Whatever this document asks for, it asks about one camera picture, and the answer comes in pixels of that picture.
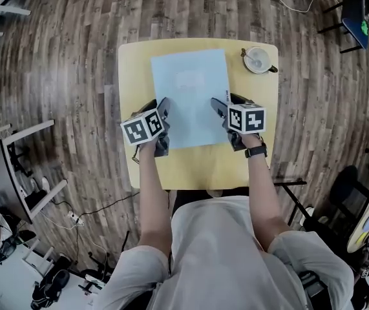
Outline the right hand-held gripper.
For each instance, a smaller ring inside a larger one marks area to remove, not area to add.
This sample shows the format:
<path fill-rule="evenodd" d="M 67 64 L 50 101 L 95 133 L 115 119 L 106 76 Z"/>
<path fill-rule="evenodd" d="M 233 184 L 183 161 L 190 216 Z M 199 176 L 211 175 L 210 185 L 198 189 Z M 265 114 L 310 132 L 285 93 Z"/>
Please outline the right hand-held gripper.
<path fill-rule="evenodd" d="M 243 134 L 261 134 L 266 131 L 266 109 L 251 99 L 230 93 L 232 104 L 211 98 L 211 107 L 222 119 L 227 119 L 227 133 L 234 151 L 244 150 Z"/>

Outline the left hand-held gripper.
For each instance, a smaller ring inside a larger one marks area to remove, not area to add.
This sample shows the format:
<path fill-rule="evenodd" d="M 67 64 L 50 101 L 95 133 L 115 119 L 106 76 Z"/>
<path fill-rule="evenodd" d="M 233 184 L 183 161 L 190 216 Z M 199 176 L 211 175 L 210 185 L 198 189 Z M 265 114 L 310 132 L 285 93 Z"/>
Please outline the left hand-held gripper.
<path fill-rule="evenodd" d="M 165 97 L 157 106 L 156 99 L 146 103 L 132 117 L 121 123 L 127 143 L 137 146 L 157 140 L 154 155 L 167 156 L 169 153 L 169 124 L 165 121 L 170 110 L 170 100 Z"/>

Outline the light blue paper sheet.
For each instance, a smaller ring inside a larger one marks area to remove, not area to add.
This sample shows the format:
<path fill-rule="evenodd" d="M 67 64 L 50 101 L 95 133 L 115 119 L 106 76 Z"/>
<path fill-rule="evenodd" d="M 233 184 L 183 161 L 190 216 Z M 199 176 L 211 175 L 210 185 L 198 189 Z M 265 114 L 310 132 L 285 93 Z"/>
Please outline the light blue paper sheet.
<path fill-rule="evenodd" d="M 168 98 L 169 148 L 183 149 L 225 143 L 223 120 L 211 98 L 229 101 L 226 55 L 222 49 L 198 50 L 151 58 L 154 91 Z"/>

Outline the person's left forearm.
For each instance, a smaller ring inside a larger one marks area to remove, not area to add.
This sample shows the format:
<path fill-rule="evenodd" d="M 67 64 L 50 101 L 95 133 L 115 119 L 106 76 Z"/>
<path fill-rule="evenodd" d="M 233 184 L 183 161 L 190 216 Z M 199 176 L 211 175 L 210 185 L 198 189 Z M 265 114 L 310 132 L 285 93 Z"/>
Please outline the person's left forearm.
<path fill-rule="evenodd" d="M 155 161 L 157 141 L 140 145 L 140 245 L 148 245 L 169 256 L 172 246 L 172 230 L 169 198 L 162 189 Z"/>

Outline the person's right forearm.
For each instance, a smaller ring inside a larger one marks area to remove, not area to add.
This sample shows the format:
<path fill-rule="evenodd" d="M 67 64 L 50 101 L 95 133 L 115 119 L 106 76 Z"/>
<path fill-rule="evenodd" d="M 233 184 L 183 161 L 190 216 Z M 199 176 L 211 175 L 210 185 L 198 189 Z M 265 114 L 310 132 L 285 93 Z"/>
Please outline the person's right forearm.
<path fill-rule="evenodd" d="M 252 226 L 256 239 L 267 251 L 272 241 L 290 227 L 282 218 L 277 192 L 263 153 L 248 158 L 248 172 Z"/>

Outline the white cup with spoon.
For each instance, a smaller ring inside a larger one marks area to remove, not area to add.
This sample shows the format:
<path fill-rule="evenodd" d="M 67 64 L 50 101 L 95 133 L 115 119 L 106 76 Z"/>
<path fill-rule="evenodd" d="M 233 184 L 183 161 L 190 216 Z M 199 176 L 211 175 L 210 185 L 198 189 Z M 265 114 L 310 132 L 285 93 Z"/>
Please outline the white cup with spoon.
<path fill-rule="evenodd" d="M 265 74 L 267 72 L 277 73 L 279 71 L 278 68 L 272 64 L 268 53 L 262 48 L 242 48 L 241 57 L 244 66 L 254 74 Z"/>

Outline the black wristwatch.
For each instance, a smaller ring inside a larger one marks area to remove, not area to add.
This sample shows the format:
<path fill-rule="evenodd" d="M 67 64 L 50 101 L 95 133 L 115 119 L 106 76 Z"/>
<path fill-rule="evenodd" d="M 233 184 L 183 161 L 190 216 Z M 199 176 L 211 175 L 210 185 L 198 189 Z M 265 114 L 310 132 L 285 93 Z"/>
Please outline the black wristwatch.
<path fill-rule="evenodd" d="M 265 158 L 268 157 L 268 150 L 265 143 L 262 143 L 260 146 L 251 147 L 244 151 L 246 158 L 251 158 L 257 155 L 263 154 Z"/>

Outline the yellow wooden table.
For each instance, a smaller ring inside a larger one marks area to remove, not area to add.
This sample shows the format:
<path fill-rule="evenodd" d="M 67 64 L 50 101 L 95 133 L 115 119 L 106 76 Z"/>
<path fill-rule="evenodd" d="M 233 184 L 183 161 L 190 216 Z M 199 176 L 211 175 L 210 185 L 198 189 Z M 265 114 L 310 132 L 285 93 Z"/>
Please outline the yellow wooden table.
<path fill-rule="evenodd" d="M 266 131 L 262 137 L 268 150 L 273 150 L 279 76 L 271 72 L 254 74 L 244 66 L 241 49 L 256 46 L 251 41 L 211 38 L 159 39 L 121 45 L 118 50 L 121 118 L 128 119 L 133 112 L 156 99 L 152 57 L 222 49 L 226 55 L 229 98 L 230 93 L 239 94 L 265 107 Z M 169 148 L 168 155 L 157 158 L 156 164 L 165 189 L 232 189 L 248 183 L 244 153 L 234 151 L 228 140 L 214 145 Z"/>

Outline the white floor power strip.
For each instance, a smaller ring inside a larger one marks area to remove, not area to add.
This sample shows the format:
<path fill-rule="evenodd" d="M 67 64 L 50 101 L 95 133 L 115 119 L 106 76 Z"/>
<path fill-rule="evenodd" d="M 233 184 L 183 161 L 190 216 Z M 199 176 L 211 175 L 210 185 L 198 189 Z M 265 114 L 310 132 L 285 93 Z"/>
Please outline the white floor power strip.
<path fill-rule="evenodd" d="M 73 211 L 69 211 L 67 216 L 72 220 L 73 224 L 77 227 L 83 227 L 85 225 L 84 221 Z"/>

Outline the blue seat black chair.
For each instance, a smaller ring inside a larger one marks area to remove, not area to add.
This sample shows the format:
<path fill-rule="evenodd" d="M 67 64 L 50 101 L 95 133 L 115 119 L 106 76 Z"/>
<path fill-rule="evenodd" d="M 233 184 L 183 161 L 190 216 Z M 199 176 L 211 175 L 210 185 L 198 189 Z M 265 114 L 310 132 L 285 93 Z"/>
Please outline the blue seat black chair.
<path fill-rule="evenodd" d="M 341 54 L 353 52 L 355 50 L 368 48 L 368 25 L 366 24 L 366 0 L 342 0 L 340 3 L 323 11 L 324 14 L 342 8 L 340 21 L 337 24 L 319 30 L 318 34 L 345 28 L 344 34 L 350 34 L 356 41 L 356 45 L 352 48 L 341 50 Z"/>

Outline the person's white shirt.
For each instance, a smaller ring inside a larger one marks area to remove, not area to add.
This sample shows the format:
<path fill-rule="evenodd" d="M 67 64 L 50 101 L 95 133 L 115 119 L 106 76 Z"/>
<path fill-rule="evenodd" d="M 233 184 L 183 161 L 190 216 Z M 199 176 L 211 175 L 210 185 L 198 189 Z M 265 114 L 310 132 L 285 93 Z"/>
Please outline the person's white shirt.
<path fill-rule="evenodd" d="M 146 292 L 148 310 L 311 310 L 299 278 L 315 273 L 333 310 L 346 308 L 353 273 L 314 232 L 286 231 L 258 248 L 245 196 L 195 201 L 171 221 L 172 254 L 122 252 L 94 310 L 123 310 Z"/>

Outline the black backpack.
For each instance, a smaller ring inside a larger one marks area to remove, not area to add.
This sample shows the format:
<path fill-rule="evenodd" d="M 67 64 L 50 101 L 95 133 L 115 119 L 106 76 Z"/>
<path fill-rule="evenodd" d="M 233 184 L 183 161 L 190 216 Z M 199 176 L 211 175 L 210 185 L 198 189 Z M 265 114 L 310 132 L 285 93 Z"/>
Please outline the black backpack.
<path fill-rule="evenodd" d="M 35 284 L 30 304 L 31 309 L 41 310 L 56 303 L 62 290 L 68 284 L 69 278 L 70 273 L 65 269 L 48 272 L 40 283 Z"/>

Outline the black metal frame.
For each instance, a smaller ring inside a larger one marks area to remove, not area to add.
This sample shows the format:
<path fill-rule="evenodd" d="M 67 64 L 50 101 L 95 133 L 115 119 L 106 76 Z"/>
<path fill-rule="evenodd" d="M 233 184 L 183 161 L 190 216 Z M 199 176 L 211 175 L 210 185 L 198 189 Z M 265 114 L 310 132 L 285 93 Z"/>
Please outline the black metal frame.
<path fill-rule="evenodd" d="M 288 220 L 288 225 L 289 226 L 292 225 L 297 211 L 300 211 L 302 213 L 302 217 L 304 218 L 304 220 L 311 217 L 311 214 L 303 207 L 302 203 L 299 201 L 299 199 L 296 197 L 296 195 L 294 195 L 294 193 L 289 188 L 289 186 L 303 186 L 303 185 L 306 185 L 307 184 L 306 181 L 299 178 L 295 181 L 276 181 L 273 184 L 276 187 L 282 187 L 294 203 L 293 210 L 292 210 L 292 212 L 290 214 L 290 217 L 289 217 L 289 220 Z"/>

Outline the grey table white frame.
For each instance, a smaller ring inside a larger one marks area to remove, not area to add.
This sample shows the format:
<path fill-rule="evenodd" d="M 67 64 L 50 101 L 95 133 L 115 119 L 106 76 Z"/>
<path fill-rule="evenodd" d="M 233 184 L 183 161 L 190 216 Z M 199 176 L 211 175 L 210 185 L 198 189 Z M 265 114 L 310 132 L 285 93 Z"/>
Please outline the grey table white frame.
<path fill-rule="evenodd" d="M 47 129 L 55 124 L 53 119 L 31 126 L 22 131 L 16 132 L 6 138 L 0 138 L 0 205 L 6 207 L 14 216 L 32 223 L 33 218 L 67 186 L 67 180 L 61 180 L 53 187 L 46 196 L 44 196 L 33 208 L 29 208 L 21 186 L 16 178 L 14 168 L 8 152 L 8 146 L 14 142 L 21 140 L 35 132 Z M 11 124 L 0 127 L 0 133 L 7 131 L 12 127 Z"/>

